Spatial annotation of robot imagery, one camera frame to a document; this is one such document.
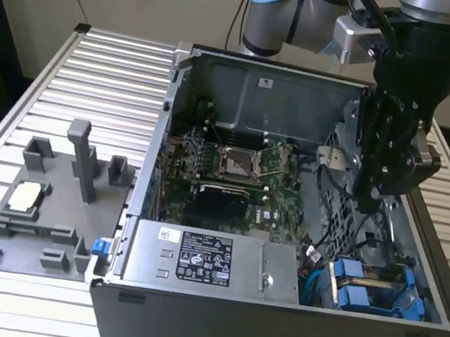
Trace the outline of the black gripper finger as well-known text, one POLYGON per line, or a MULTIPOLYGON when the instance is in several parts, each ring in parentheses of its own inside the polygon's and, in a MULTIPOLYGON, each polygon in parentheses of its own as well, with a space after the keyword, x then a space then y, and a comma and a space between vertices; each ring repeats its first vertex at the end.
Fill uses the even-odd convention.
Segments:
POLYGON ((386 119, 386 135, 375 186, 380 195, 395 196, 411 188, 419 153, 414 138, 422 122, 416 109, 397 100, 390 101, 386 119))
POLYGON ((385 95, 379 89, 363 89, 358 116, 356 144, 361 150, 361 166, 351 194, 358 210, 368 214, 378 208, 379 202, 371 193, 378 180, 383 150, 392 126, 390 104, 385 95))

